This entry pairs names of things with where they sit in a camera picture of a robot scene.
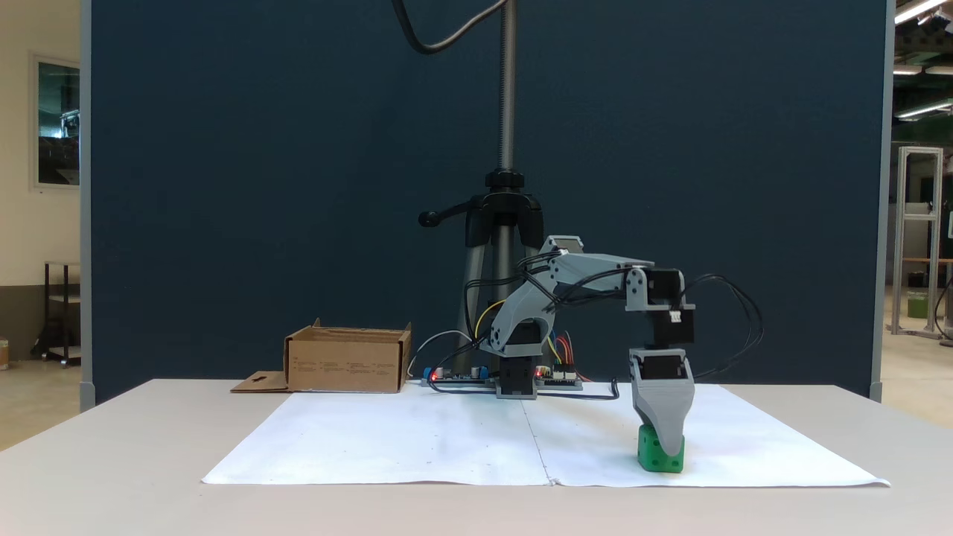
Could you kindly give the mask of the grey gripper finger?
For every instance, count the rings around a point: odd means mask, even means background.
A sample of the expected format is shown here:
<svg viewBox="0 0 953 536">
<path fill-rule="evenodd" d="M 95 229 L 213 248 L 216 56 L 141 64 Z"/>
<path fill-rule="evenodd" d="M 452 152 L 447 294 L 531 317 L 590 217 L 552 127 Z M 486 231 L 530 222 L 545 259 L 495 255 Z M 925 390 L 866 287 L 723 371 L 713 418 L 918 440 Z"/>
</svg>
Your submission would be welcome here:
<svg viewBox="0 0 953 536">
<path fill-rule="evenodd" d="M 633 379 L 632 401 L 641 421 L 656 431 L 668 456 L 682 454 L 686 417 L 695 397 L 692 379 Z"/>
</svg>

